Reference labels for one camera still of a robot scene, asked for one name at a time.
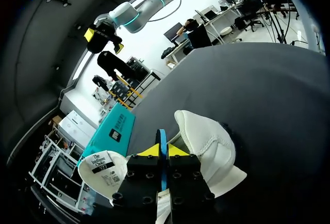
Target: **black tablecloth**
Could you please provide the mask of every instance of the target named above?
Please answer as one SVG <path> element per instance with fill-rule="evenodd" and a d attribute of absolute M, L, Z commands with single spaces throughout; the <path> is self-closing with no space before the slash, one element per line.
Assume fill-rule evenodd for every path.
<path fill-rule="evenodd" d="M 326 57 L 285 44 L 194 50 L 133 110 L 128 153 L 152 146 L 157 129 L 172 138 L 178 109 L 225 122 L 242 138 L 236 165 L 248 174 L 219 206 L 232 221 L 307 220 L 328 196 L 322 174 L 330 121 L 328 70 Z"/>

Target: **desk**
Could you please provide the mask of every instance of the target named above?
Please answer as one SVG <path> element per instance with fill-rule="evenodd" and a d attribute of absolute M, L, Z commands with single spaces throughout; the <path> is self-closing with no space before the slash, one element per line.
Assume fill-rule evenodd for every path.
<path fill-rule="evenodd" d="M 216 28 L 215 23 L 218 23 L 220 21 L 220 18 L 226 16 L 229 13 L 233 13 L 237 17 L 241 16 L 241 14 L 239 12 L 235 12 L 234 10 L 237 9 L 238 7 L 240 7 L 242 5 L 242 3 L 243 3 L 243 1 L 240 1 L 237 4 L 229 7 L 227 10 L 222 11 L 222 12 L 219 12 L 218 15 L 214 19 L 209 20 L 206 24 L 204 24 L 205 29 L 207 31 L 211 32 L 211 33 L 214 33 L 215 32 L 215 35 L 217 35 L 220 38 L 221 42 L 222 43 L 225 43 L 223 41 L 223 39 L 221 38 L 221 36 L 220 36 L 220 34 L 218 32 L 219 28 L 218 29 Z M 209 35 L 209 38 L 210 38 L 210 41 L 211 42 L 213 42 L 215 40 L 215 37 L 213 37 L 211 35 Z M 169 59 L 169 60 L 173 60 L 176 63 L 178 63 L 179 61 L 181 61 L 185 57 L 185 55 L 183 54 L 183 48 L 187 44 L 189 44 L 189 42 L 190 42 L 189 39 L 187 39 L 186 41 L 184 41 L 183 43 L 181 43 L 171 53 L 169 53 L 166 58 Z"/>

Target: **white fabric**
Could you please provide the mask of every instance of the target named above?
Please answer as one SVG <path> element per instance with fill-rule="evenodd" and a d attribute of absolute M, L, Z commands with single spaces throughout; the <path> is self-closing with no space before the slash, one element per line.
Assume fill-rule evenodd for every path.
<path fill-rule="evenodd" d="M 225 194 L 245 179 L 246 173 L 234 166 L 234 143 L 219 123 L 186 110 L 177 110 L 174 117 L 179 126 L 179 133 L 169 143 L 198 156 L 204 180 L 216 197 Z M 108 153 L 117 168 L 116 171 L 120 171 L 119 178 L 123 180 L 127 173 L 126 163 L 129 157 L 125 159 L 115 152 Z M 92 173 L 86 164 L 86 158 L 80 163 L 78 172 L 87 185 L 112 203 L 112 194 L 117 189 L 109 190 L 104 180 L 98 177 L 97 173 Z M 161 224 L 170 213 L 168 189 L 158 194 L 157 204 L 156 223 Z"/>
<path fill-rule="evenodd" d="M 124 156 L 120 155 L 119 153 L 107 151 L 108 155 L 110 156 L 112 162 L 114 163 L 114 166 L 112 169 L 115 171 L 116 176 L 123 181 L 126 174 L 127 174 L 127 160 Z M 117 190 L 120 187 L 120 184 L 112 186 L 111 184 L 107 184 L 104 178 L 102 177 L 102 173 L 104 172 L 98 172 L 93 173 L 90 169 L 87 160 L 88 158 L 92 157 L 93 155 L 96 155 L 99 153 L 94 153 L 92 155 L 87 156 L 84 160 L 82 160 L 78 166 L 78 173 L 82 180 L 94 191 L 99 193 L 100 195 L 110 199 L 110 203 L 112 203 L 112 194 L 116 193 Z"/>
<path fill-rule="evenodd" d="M 221 30 L 220 31 L 220 35 L 221 36 L 225 36 L 225 35 L 229 34 L 232 31 L 233 31 L 233 29 L 229 26 L 229 27 L 226 27 L 223 30 Z"/>

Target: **teal box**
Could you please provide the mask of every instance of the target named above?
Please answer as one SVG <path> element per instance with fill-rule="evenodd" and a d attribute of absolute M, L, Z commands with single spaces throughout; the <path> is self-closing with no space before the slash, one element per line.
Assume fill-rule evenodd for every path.
<path fill-rule="evenodd" d="M 86 156 L 104 150 L 126 156 L 134 121 L 135 116 L 124 106 L 116 103 L 82 152 L 77 165 Z"/>

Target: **white floor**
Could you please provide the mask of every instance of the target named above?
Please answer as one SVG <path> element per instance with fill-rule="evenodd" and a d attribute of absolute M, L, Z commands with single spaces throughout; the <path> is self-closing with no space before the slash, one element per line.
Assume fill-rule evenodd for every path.
<path fill-rule="evenodd" d="M 278 13 L 277 17 L 278 17 L 278 21 L 285 33 L 285 31 L 287 29 L 287 24 L 289 21 L 289 16 L 287 15 L 286 18 L 283 18 L 282 14 Z M 258 18 L 258 20 L 260 20 L 261 22 L 264 23 L 264 21 L 262 20 L 261 17 Z M 267 24 L 270 24 L 270 19 L 265 20 L 265 22 Z M 238 37 L 242 38 L 243 42 L 274 42 L 274 41 L 276 41 L 276 43 L 279 43 L 279 41 L 277 39 L 277 32 L 274 28 L 274 25 L 272 25 L 272 27 L 273 27 L 276 39 L 274 39 L 272 27 L 267 26 L 265 23 L 264 23 L 264 25 L 265 25 L 264 27 L 262 27 L 261 25 L 258 25 L 258 24 L 255 25 L 253 27 L 254 32 L 252 32 L 251 27 L 247 28 L 247 31 L 242 30 L 242 32 L 238 35 Z M 299 18 L 298 18 L 298 20 L 295 19 L 295 13 L 291 14 L 289 30 L 288 30 L 288 33 L 286 36 L 287 44 L 290 44 L 293 40 L 307 42 L 304 26 Z M 299 46 L 299 47 L 304 47 L 306 49 L 308 48 L 308 44 L 303 43 L 303 42 L 295 42 L 294 45 Z"/>

